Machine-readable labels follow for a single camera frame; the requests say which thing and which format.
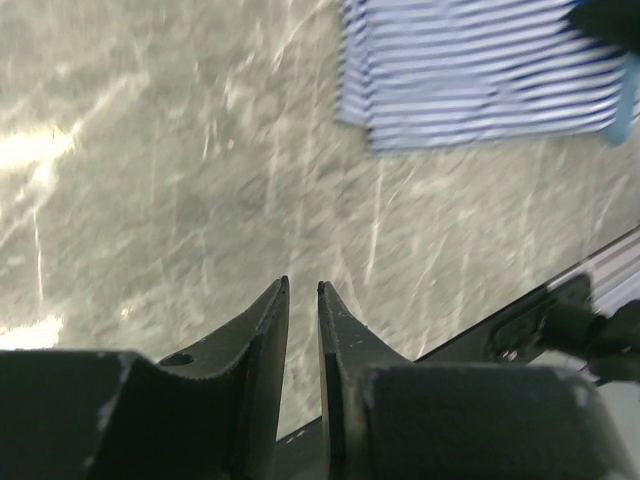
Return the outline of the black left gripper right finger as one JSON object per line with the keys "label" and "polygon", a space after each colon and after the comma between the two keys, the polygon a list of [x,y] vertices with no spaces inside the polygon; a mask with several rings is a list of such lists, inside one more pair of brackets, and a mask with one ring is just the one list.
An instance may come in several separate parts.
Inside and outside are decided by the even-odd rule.
{"label": "black left gripper right finger", "polygon": [[[535,343],[586,360],[598,314],[556,302]],[[330,479],[635,479],[639,472],[585,368],[417,365],[318,287],[325,469]]]}

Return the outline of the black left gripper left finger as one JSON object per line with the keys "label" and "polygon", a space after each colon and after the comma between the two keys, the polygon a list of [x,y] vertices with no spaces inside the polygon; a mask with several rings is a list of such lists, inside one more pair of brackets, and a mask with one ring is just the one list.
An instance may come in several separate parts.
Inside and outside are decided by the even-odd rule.
{"label": "black left gripper left finger", "polygon": [[153,362],[134,351],[1,355],[5,479],[268,479],[289,283]]}

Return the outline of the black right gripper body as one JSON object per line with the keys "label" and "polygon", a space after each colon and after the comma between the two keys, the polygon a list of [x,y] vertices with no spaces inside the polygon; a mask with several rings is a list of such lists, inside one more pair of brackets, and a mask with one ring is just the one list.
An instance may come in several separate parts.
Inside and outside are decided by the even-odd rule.
{"label": "black right gripper body", "polygon": [[567,19],[585,34],[639,52],[639,0],[580,1]]}

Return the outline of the teal tank top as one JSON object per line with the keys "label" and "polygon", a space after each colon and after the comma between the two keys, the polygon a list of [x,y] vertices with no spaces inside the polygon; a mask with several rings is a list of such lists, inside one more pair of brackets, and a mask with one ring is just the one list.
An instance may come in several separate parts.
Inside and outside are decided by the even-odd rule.
{"label": "teal tank top", "polygon": [[613,122],[602,130],[606,141],[614,146],[622,145],[630,136],[636,117],[639,91],[639,56],[628,53],[621,77],[620,97]]}

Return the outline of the navy white striped tank top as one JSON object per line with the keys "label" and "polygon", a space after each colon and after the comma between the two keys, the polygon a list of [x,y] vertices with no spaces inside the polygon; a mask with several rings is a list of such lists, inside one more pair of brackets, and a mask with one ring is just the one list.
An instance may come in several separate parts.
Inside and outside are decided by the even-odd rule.
{"label": "navy white striped tank top", "polygon": [[570,1],[344,1],[337,117],[376,153],[602,132],[626,54]]}

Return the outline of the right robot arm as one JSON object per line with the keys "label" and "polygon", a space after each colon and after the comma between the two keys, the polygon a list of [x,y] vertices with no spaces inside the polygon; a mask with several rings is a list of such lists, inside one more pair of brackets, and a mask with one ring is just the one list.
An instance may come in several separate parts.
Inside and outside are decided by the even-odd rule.
{"label": "right robot arm", "polygon": [[[570,26],[626,52],[620,99],[613,123],[603,136],[613,145],[630,136],[639,89],[639,2],[580,1],[567,14]],[[639,381],[639,303],[630,302],[612,317],[596,316],[582,335],[576,353],[598,378],[598,386]]]}

